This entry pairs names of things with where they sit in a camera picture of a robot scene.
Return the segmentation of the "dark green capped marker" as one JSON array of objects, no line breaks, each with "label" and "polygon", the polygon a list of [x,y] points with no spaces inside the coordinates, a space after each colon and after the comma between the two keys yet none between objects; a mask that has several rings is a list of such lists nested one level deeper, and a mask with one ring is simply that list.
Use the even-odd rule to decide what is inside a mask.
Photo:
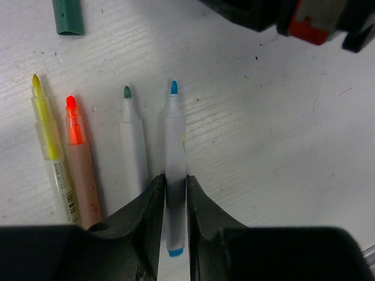
[{"label": "dark green capped marker", "polygon": [[142,119],[137,114],[129,86],[124,87],[123,95],[124,115],[120,120],[120,133],[129,196],[133,200],[147,188],[149,173],[146,159],[144,127]]}]

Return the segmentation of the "blue capped white marker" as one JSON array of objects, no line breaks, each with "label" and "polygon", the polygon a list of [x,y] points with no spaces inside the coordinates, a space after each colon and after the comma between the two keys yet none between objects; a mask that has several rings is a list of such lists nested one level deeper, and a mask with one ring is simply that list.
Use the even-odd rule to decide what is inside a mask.
[{"label": "blue capped white marker", "polygon": [[165,118],[166,248],[181,255],[186,236],[186,118],[179,107],[178,84],[171,83]]}]

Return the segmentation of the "dark green pen cap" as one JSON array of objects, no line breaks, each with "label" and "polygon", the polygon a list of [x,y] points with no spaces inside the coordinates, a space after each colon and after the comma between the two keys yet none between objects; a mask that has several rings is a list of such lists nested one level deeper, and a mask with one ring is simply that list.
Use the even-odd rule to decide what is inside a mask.
[{"label": "dark green pen cap", "polygon": [[81,0],[52,0],[52,4],[58,35],[85,35]]}]

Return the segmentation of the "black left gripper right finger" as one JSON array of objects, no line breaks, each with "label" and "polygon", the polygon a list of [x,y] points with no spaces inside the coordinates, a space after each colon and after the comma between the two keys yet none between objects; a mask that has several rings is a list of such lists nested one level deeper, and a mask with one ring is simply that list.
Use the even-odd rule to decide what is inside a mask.
[{"label": "black left gripper right finger", "polygon": [[195,176],[186,179],[192,280],[373,280],[357,242],[337,227],[248,227]]}]

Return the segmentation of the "yellow slim highlighter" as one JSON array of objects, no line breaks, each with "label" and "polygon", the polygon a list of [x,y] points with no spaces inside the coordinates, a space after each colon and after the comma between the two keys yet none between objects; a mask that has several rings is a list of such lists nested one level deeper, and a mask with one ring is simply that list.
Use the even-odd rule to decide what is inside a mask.
[{"label": "yellow slim highlighter", "polygon": [[44,93],[42,83],[36,74],[32,77],[31,102],[35,114],[35,129],[59,220],[64,224],[79,225],[81,223],[79,208],[62,150],[57,123],[50,107],[49,97]]}]

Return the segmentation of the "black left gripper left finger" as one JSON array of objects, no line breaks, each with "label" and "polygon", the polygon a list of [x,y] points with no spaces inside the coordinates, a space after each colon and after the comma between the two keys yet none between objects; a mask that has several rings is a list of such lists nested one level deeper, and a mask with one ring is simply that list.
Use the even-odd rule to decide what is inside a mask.
[{"label": "black left gripper left finger", "polygon": [[88,230],[1,227],[1,280],[156,280],[165,176]]}]

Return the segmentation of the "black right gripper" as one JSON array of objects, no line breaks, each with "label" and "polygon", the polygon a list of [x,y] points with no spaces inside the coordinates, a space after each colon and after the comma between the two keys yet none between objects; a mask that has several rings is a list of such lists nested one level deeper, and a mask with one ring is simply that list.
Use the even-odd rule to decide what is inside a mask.
[{"label": "black right gripper", "polygon": [[262,32],[274,25],[281,10],[279,0],[201,0],[225,19],[242,27]]}]

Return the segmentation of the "orange brown highlighter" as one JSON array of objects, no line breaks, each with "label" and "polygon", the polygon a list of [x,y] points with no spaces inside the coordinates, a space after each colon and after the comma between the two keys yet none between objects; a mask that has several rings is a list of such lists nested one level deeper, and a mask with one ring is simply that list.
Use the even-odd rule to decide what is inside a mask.
[{"label": "orange brown highlighter", "polygon": [[89,229],[101,221],[101,208],[90,144],[78,103],[72,95],[66,98],[66,129],[70,172],[76,189],[81,222],[85,229]]}]

